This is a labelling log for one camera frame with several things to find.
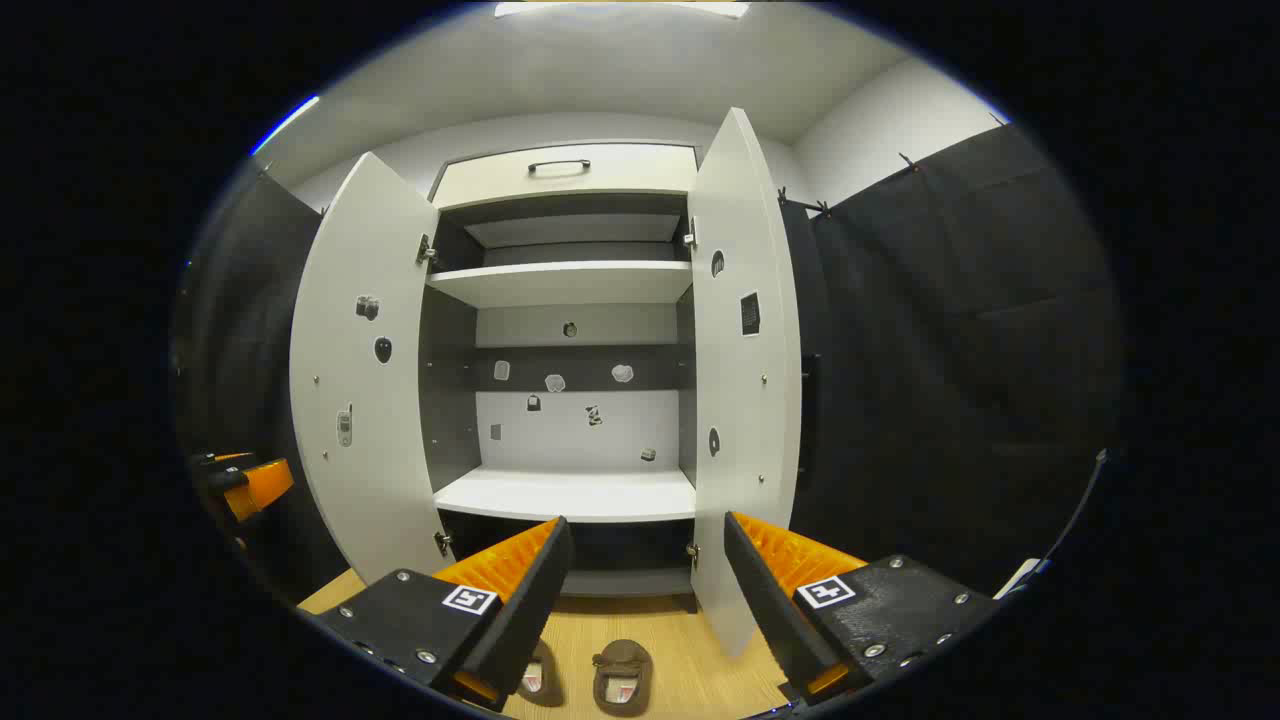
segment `ceiling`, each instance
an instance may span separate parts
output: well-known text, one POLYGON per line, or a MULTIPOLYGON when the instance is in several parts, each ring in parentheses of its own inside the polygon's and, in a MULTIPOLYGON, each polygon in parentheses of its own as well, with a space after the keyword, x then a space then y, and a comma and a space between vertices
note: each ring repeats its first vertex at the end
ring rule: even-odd
POLYGON ((877 72, 906 58, 808 3, 741 19, 646 3, 588 3, 494 18, 475 3, 333 87, 259 151, 285 184, 430 129, 531 113, 635 113, 718 126, 746 110, 795 142, 877 72))

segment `drawer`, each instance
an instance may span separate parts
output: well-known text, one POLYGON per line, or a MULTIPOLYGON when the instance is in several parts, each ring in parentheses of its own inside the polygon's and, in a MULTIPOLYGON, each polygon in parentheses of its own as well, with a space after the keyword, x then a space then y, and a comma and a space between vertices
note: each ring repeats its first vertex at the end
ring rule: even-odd
POLYGON ((689 146, 596 143, 538 147, 447 165, 431 204, 443 211, 550 195, 685 195, 696 174, 694 149, 689 146), (529 169, 530 165, 535 165, 534 170, 529 169))

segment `white wall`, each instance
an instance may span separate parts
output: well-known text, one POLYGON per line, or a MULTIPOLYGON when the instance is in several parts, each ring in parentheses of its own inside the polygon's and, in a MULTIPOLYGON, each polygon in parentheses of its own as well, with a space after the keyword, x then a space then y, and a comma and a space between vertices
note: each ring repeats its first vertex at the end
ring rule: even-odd
MULTIPOLYGON (((577 142, 584 140, 662 140, 704 149, 716 137, 719 126, 689 123, 652 115, 616 113, 549 113, 513 115, 453 126, 425 132, 406 140, 372 149, 384 163, 412 183, 422 195, 444 163, 462 155, 516 150, 541 143, 577 142)), ((786 186, 787 197, 812 201, 809 183, 791 147, 760 138, 765 161, 774 184, 786 186)), ((316 210, 328 205, 338 186, 351 172, 357 158, 351 158, 328 170, 289 187, 303 202, 316 210)))
POLYGON ((809 191, 835 205, 932 155, 1007 122, 923 60, 895 63, 818 119, 795 143, 809 191))

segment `white shelf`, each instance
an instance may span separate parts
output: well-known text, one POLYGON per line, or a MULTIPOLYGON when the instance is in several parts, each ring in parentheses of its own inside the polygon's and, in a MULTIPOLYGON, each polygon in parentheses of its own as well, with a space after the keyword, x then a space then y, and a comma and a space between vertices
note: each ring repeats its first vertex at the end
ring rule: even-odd
POLYGON ((582 260, 434 273, 426 284, 477 309, 676 302, 692 273, 672 260, 582 260))
POLYGON ((652 523, 692 518, 694 487, 680 470, 531 473, 481 465, 435 493, 435 506, 515 520, 652 523))

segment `drawer handle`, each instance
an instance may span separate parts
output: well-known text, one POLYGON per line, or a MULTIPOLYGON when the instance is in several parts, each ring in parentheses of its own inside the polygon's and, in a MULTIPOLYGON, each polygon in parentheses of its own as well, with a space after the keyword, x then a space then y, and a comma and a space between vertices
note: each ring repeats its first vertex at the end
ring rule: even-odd
POLYGON ((532 163, 529 165, 529 174, 534 174, 538 170, 538 165, 558 165, 561 163, 581 163, 584 170, 591 169, 590 160, 547 160, 545 163, 532 163))

